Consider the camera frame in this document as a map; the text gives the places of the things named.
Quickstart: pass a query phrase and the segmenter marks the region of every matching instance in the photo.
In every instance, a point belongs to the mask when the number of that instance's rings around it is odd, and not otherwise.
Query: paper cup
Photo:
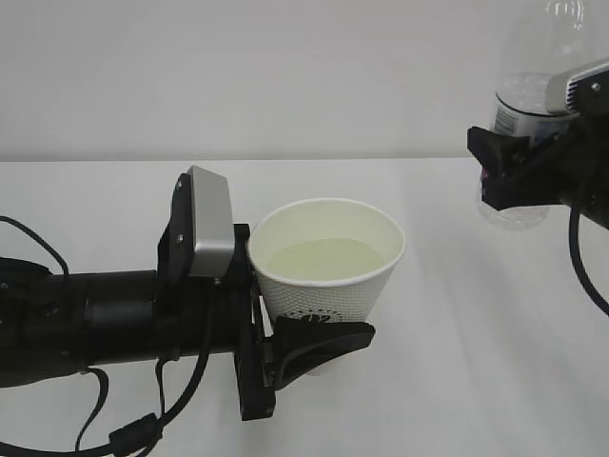
[[[271,321],[364,322],[402,258],[401,227],[365,203],[292,203],[253,230],[249,257]]]

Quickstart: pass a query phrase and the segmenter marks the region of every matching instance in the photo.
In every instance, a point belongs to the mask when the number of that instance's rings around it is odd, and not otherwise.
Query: white wall
[[[527,0],[3,0],[0,160],[465,155]]]

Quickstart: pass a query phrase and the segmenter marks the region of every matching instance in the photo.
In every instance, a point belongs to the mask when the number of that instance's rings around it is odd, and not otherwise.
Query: plastic bottle
[[[545,90],[552,76],[596,60],[591,3],[592,0],[531,1],[504,51],[493,131],[529,136],[531,146],[535,146],[568,128],[573,116],[548,113]],[[478,199],[484,219],[510,230],[536,227],[550,209],[526,207],[496,211],[481,200],[480,189]]]

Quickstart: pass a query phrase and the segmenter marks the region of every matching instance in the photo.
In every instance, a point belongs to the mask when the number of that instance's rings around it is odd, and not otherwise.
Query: bottle label
[[[576,117],[527,114],[505,105],[498,98],[493,131],[506,136],[528,136],[531,147],[534,147],[556,133],[566,132],[569,123]]]

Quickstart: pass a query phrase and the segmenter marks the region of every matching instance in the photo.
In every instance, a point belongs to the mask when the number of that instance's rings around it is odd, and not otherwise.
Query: white table
[[[186,162],[0,165],[0,213],[39,230],[74,272],[155,266],[175,179]],[[231,357],[212,356],[187,410],[153,455],[589,456],[609,453],[609,319],[567,255],[566,209],[539,228],[487,225],[473,160],[208,162],[230,182],[236,222],[278,206],[343,196],[394,216],[408,250],[370,322],[370,349],[278,394],[270,420],[241,423]],[[609,236],[582,229],[585,262],[609,295]],[[52,261],[0,228],[0,250]],[[167,368],[168,401],[193,359]],[[84,446],[158,410],[152,363],[109,367],[108,404]],[[0,391],[0,439],[69,449],[95,400],[92,377]]]

